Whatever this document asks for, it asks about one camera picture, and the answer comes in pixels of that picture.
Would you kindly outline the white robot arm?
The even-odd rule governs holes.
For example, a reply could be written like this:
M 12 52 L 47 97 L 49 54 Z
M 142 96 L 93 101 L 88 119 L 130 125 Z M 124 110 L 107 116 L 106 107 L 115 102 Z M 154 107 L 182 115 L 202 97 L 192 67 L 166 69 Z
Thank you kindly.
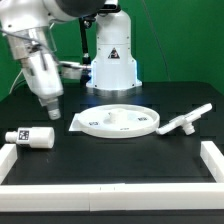
M 90 59 L 84 50 L 81 64 L 58 60 L 50 44 L 50 25 L 75 19 L 81 31 L 96 24 L 96 56 Z M 103 95 L 124 95 L 141 85 L 131 55 L 131 20 L 118 0 L 0 0 L 0 32 L 52 120 L 61 117 L 62 76 Z

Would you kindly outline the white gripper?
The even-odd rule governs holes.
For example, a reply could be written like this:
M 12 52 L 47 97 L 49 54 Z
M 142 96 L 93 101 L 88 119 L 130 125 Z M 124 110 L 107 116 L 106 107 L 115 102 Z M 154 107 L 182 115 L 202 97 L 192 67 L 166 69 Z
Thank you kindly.
M 59 119 L 61 113 L 56 97 L 63 94 L 63 87 L 52 56 L 49 53 L 31 54 L 23 61 L 22 72 L 30 90 L 41 99 L 49 99 L 46 103 L 49 118 Z

